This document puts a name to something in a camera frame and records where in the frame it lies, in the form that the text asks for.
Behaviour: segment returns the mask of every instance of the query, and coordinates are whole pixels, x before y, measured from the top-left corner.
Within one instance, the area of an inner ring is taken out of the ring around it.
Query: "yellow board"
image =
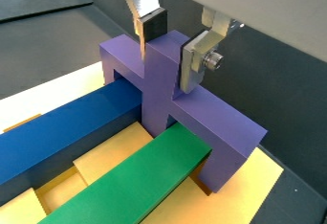
[[[0,207],[1,224],[36,224],[45,218],[45,212],[33,189]]]
[[[69,168],[36,190],[45,213],[50,214],[85,188],[76,168]]]
[[[256,148],[218,193],[204,194],[188,178],[142,224],[248,224],[283,169]]]
[[[141,125],[133,123],[78,157],[74,166],[86,184],[92,184],[150,141],[152,137]]]

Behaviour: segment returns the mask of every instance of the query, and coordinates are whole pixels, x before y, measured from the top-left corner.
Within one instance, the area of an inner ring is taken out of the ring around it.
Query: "purple block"
[[[140,58],[138,44],[125,35],[120,35],[100,44],[104,84],[116,80],[117,72],[138,90],[142,90],[144,64]]]
[[[112,82],[116,72],[142,91],[141,123],[152,136],[162,133],[170,116],[209,144],[213,150],[198,177],[216,192],[267,131],[202,87],[188,95],[180,91],[180,47],[186,40],[176,31],[152,40],[142,65],[138,45],[124,35],[110,39],[101,44],[104,79]]]

